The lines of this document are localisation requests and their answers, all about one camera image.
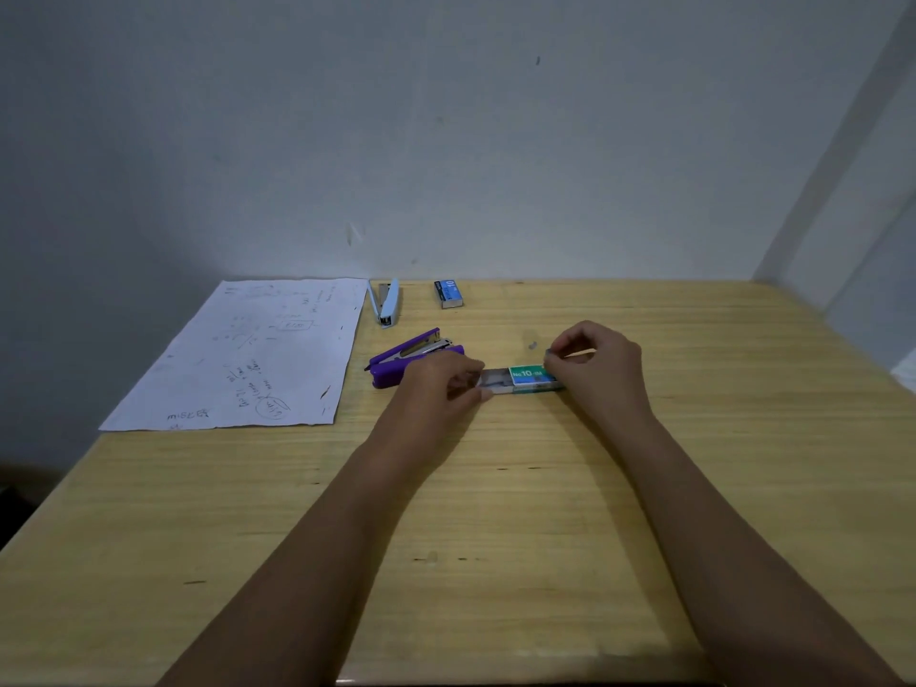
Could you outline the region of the person's left hand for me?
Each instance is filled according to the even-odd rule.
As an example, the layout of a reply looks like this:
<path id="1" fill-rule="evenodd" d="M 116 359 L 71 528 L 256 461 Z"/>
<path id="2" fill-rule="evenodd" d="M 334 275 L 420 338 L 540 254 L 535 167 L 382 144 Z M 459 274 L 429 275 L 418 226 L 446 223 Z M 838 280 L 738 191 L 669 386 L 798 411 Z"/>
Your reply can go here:
<path id="1" fill-rule="evenodd" d="M 450 383 L 477 384 L 483 361 L 442 352 L 411 363 L 372 429 L 374 451 L 399 462 L 429 458 L 442 439 L 480 404 L 448 404 Z"/>

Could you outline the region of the light blue stapler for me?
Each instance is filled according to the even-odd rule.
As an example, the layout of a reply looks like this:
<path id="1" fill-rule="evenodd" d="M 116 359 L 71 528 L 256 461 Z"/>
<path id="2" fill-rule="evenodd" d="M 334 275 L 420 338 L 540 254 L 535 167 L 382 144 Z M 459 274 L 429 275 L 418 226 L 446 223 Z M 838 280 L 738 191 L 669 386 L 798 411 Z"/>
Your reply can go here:
<path id="1" fill-rule="evenodd" d="M 389 283 L 379 283 L 377 286 L 369 280 L 367 290 L 378 325 L 383 329 L 395 326 L 401 308 L 399 280 L 393 278 Z"/>

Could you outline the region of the person's right hand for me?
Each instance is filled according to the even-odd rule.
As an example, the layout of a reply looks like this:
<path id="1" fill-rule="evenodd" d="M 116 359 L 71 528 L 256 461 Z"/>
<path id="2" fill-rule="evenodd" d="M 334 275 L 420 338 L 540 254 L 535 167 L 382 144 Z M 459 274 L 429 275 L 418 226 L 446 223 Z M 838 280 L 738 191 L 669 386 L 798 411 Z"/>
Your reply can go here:
<path id="1" fill-rule="evenodd" d="M 582 321 L 555 339 L 546 354 L 573 357 L 575 403 L 609 436 L 654 419 L 640 347 L 620 332 Z"/>

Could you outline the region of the green staple box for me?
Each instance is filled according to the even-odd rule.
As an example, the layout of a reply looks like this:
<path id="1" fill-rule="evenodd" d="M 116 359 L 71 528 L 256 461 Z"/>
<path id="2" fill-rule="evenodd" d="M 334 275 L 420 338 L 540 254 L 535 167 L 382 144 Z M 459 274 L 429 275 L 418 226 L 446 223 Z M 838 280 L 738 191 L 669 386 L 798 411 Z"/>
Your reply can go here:
<path id="1" fill-rule="evenodd" d="M 511 366 L 509 372 L 511 393 L 515 395 L 555 392 L 563 388 L 562 382 L 542 365 Z"/>

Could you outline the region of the person's right forearm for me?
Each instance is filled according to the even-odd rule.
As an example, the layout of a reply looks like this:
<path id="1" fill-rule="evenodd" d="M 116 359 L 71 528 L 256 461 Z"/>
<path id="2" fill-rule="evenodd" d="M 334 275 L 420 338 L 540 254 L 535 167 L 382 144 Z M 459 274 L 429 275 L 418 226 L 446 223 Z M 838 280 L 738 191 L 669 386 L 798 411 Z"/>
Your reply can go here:
<path id="1" fill-rule="evenodd" d="M 906 687 L 649 414 L 608 435 L 727 687 Z"/>

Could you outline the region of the purple stapler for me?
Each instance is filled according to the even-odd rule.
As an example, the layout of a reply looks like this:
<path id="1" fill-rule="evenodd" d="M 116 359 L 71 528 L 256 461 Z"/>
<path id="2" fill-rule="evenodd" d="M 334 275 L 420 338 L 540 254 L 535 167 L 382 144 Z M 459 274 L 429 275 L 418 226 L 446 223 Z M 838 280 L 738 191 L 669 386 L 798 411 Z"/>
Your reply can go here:
<path id="1" fill-rule="evenodd" d="M 464 346 L 442 337 L 436 327 L 371 358 L 364 371 L 370 373 L 374 388 L 388 389 L 401 383 L 411 363 L 446 351 L 464 354 Z"/>

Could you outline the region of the white handwritten paper sheet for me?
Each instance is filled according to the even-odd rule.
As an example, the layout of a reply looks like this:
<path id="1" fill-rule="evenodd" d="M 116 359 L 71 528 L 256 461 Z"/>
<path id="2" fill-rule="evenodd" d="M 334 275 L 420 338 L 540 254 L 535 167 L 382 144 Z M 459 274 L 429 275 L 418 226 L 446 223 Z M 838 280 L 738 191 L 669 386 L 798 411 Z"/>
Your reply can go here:
<path id="1" fill-rule="evenodd" d="M 223 281 L 99 430 L 333 424 L 367 288 Z"/>

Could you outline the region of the person's left forearm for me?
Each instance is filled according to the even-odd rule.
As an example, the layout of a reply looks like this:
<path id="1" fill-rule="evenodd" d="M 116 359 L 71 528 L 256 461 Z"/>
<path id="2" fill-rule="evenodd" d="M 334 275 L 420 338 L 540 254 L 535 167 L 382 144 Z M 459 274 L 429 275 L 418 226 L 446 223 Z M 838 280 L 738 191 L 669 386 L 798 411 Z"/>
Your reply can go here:
<path id="1" fill-rule="evenodd" d="M 156 687 L 321 687 L 403 504 L 434 460 L 429 438 L 371 436 Z"/>

